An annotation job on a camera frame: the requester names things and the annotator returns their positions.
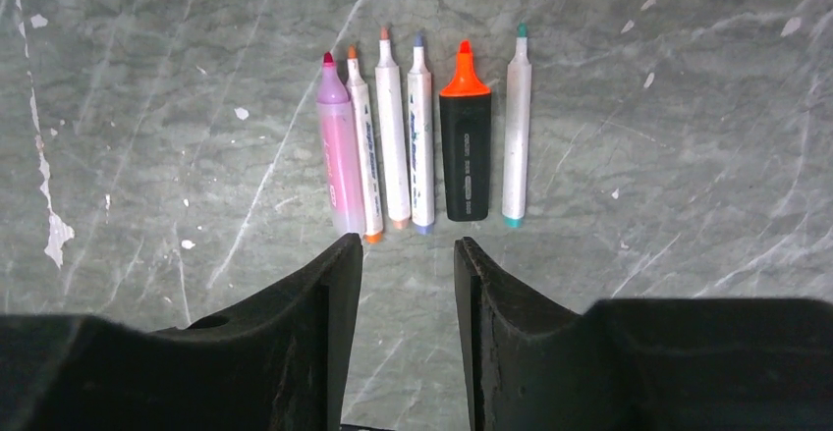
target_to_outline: white paint speck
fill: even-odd
[[[46,27],[46,25],[49,24],[49,21],[47,21],[46,18],[41,16],[40,14],[32,17],[31,19],[29,19],[29,21],[31,22],[32,28]]]
[[[645,84],[642,85],[645,89],[648,89],[651,84],[653,84],[654,73],[648,74],[647,79],[645,79]]]
[[[238,107],[235,109],[235,115],[240,120],[245,120],[249,117],[249,111],[244,109],[243,107]]]
[[[23,14],[23,4],[21,0],[15,0],[15,5],[18,6],[18,12]],[[26,35],[26,27],[24,21],[21,21],[18,31],[24,38],[24,56],[28,59],[28,39]],[[51,173],[49,171],[49,162],[46,161],[46,156],[43,154],[43,137],[41,136],[40,117],[37,115],[37,101],[34,94],[34,79],[31,73],[28,74],[30,84],[30,94],[28,98],[28,107],[31,112],[31,122],[34,125],[34,147],[37,149],[37,156],[40,160],[38,170],[43,176],[43,183],[40,185],[40,192],[46,197],[46,209],[49,213],[49,239],[46,241],[46,248],[43,252],[49,256],[58,269],[64,265],[64,243],[76,237],[76,232],[73,227],[64,223],[61,217],[55,213],[52,207],[52,195],[49,192],[49,179]],[[69,288],[69,282],[65,281],[65,290]]]
[[[641,11],[647,11],[647,10],[648,10],[650,7],[652,7],[654,4],[656,4],[656,0],[647,0],[647,1],[645,1],[645,3],[644,3],[644,4],[642,4],[642,7],[640,7],[639,9],[640,9]]]
[[[799,28],[802,27],[802,18],[801,17],[793,17],[784,24],[784,28],[781,30],[781,36],[788,36],[792,35],[796,32]]]

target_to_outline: orange marker tip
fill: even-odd
[[[375,233],[373,235],[364,235],[364,239],[370,244],[376,244],[382,241],[382,232]]]

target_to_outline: pink marker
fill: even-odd
[[[340,235],[363,235],[364,204],[353,106],[329,52],[324,53],[317,103],[333,226]]]

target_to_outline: blue cap end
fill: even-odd
[[[509,228],[520,228],[524,224],[524,219],[503,217],[503,223]]]
[[[420,235],[430,235],[431,232],[434,231],[434,226],[433,225],[428,225],[427,227],[421,227],[420,225],[414,224],[414,227],[416,228],[416,232],[419,233]]]

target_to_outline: highlighter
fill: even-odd
[[[489,214],[492,92],[474,73],[468,40],[460,43],[457,71],[439,100],[448,219],[483,220]]]

